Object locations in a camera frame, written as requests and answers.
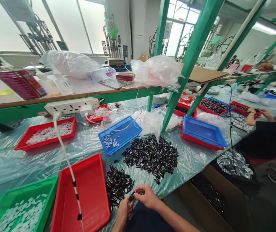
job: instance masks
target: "black shirt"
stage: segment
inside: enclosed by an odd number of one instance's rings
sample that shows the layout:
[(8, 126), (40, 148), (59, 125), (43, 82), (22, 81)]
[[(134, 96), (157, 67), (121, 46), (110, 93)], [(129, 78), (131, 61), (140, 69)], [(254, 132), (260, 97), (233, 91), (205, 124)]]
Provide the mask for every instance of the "black shirt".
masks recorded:
[(240, 141), (240, 147), (250, 157), (276, 157), (276, 122), (256, 121), (256, 130)]

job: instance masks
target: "pile of black parts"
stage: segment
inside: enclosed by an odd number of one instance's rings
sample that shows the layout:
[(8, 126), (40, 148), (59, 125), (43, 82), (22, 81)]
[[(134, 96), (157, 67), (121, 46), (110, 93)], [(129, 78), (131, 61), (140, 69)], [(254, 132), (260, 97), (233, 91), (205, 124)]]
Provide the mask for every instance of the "pile of black parts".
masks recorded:
[(135, 181), (130, 175), (124, 174), (123, 169), (119, 171), (111, 164), (109, 166), (110, 171), (106, 175), (106, 187), (110, 210), (112, 211), (113, 206), (119, 206), (124, 195), (133, 189)]
[(213, 105), (209, 102), (206, 102), (206, 101), (201, 101), (200, 104), (206, 108), (208, 108), (209, 110), (213, 111), (214, 113), (216, 114), (221, 114), (223, 113), (224, 111), (222, 109), (220, 109), (218, 106), (216, 105)]
[(155, 135), (143, 139), (131, 141), (130, 148), (122, 153), (123, 162), (128, 167), (134, 166), (141, 170), (147, 170), (155, 176), (155, 181), (159, 185), (160, 178), (164, 178), (165, 173), (172, 174), (178, 164), (178, 151), (160, 136), (157, 143)]
[(220, 108), (224, 109), (224, 110), (230, 110), (230, 106), (224, 104), (224, 103), (221, 103), (220, 101), (216, 100), (216, 99), (208, 99), (207, 101), (219, 106)]
[(198, 189), (198, 191), (211, 203), (211, 205), (219, 212), (220, 215), (224, 215), (225, 202), (221, 195), (214, 189), (213, 185), (206, 180), (201, 174), (197, 174), (190, 181)]
[(234, 105), (234, 104), (232, 104), (234, 107), (236, 107), (236, 108), (239, 108), (239, 109), (242, 109), (242, 110), (244, 110), (244, 111), (247, 111), (248, 110), (248, 107), (245, 107), (245, 106), (239, 106), (239, 105)]

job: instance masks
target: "power strip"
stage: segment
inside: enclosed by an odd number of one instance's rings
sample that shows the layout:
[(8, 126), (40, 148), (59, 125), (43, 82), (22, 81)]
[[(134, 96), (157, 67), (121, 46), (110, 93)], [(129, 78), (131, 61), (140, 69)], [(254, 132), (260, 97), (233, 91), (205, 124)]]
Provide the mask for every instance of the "power strip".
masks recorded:
[(66, 100), (60, 102), (51, 102), (45, 106), (48, 113), (60, 112), (62, 114), (79, 113), (81, 108), (92, 108), (99, 107), (99, 100), (94, 97), (80, 98), (74, 100)]

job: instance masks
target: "box of parts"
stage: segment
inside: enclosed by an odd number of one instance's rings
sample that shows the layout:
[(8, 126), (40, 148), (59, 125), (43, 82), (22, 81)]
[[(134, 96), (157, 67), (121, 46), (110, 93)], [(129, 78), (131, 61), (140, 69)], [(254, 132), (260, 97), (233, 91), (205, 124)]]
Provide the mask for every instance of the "box of parts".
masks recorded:
[(117, 80), (126, 81), (126, 82), (134, 82), (134, 78), (135, 78), (135, 74), (130, 72), (116, 72), (115, 76)]
[(247, 197), (211, 165), (201, 174), (222, 196), (224, 203), (220, 214), (190, 180), (181, 185), (177, 193), (198, 225), (208, 232), (250, 231)]

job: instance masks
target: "person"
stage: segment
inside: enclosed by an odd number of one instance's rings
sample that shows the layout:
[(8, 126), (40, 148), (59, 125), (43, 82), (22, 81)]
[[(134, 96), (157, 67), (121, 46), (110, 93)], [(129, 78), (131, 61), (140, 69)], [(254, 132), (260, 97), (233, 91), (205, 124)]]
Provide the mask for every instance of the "person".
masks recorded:
[(240, 141), (240, 148), (250, 157), (257, 159), (272, 159), (276, 157), (276, 121), (268, 110), (259, 110), (268, 121), (256, 121), (256, 110), (248, 109), (246, 124), (256, 127), (256, 130)]
[(128, 198), (121, 201), (112, 232), (199, 232), (159, 200), (149, 185), (140, 185), (135, 192), (134, 198), (138, 200), (137, 205), (133, 209), (133, 201), (130, 204)]

